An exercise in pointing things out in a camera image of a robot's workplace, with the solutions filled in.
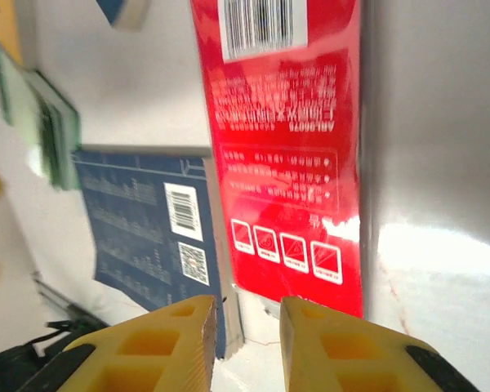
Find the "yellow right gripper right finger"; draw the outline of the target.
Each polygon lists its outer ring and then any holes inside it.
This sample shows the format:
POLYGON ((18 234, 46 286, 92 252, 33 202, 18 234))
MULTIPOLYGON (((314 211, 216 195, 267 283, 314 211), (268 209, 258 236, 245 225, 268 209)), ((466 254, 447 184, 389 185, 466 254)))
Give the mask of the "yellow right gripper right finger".
POLYGON ((424 341, 296 296, 279 335, 286 392, 480 392, 424 341))

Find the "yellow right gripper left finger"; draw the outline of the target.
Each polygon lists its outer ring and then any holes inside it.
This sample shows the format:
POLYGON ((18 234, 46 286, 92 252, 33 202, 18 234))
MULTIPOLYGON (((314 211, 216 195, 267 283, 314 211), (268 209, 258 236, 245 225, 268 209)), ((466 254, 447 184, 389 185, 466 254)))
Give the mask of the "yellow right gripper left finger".
POLYGON ((28 392, 211 392, 216 298, 193 296, 78 338, 28 392))

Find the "green notebook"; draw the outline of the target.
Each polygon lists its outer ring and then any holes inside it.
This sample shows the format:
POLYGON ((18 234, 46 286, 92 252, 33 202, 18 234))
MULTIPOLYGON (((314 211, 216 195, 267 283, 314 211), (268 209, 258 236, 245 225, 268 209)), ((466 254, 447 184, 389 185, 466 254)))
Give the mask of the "green notebook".
POLYGON ((31 171, 54 189, 77 189, 73 152, 82 141, 78 111, 44 75, 21 68, 1 44, 0 109, 27 144, 31 171))

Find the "navy book with barcode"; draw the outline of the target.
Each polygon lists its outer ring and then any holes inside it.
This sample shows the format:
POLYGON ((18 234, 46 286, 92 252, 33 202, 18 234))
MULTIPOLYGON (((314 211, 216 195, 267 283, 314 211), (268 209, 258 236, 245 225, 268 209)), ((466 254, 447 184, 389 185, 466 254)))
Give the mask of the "navy book with barcode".
POLYGON ((212 159, 82 150, 73 160, 96 281, 148 311, 214 296, 216 357, 231 358, 244 337, 212 159))

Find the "yellow book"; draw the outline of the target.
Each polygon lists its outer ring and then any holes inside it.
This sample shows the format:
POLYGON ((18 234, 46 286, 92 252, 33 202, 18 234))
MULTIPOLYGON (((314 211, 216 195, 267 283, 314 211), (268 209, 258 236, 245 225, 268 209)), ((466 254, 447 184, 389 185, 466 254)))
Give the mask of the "yellow book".
POLYGON ((17 64, 24 66, 16 0, 0 0, 0 43, 17 64))

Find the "red stationery package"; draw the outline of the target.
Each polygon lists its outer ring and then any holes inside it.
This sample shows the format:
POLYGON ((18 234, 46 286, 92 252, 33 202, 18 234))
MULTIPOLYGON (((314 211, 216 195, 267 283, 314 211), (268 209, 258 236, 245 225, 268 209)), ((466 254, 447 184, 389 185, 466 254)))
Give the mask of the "red stationery package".
POLYGON ((361 316, 361 0, 190 2, 235 283, 361 316))

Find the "aluminium side rail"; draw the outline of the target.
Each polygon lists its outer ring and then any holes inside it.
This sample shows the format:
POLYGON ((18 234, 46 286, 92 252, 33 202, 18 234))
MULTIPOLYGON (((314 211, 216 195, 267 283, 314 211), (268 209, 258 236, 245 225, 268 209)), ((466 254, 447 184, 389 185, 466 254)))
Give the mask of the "aluminium side rail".
POLYGON ((103 320, 97 318, 78 303, 73 302, 67 296, 46 284, 38 271, 33 272, 31 278, 37 288, 39 296, 53 309, 66 314, 66 316, 72 320, 83 320, 98 328, 108 327, 108 324, 103 320))

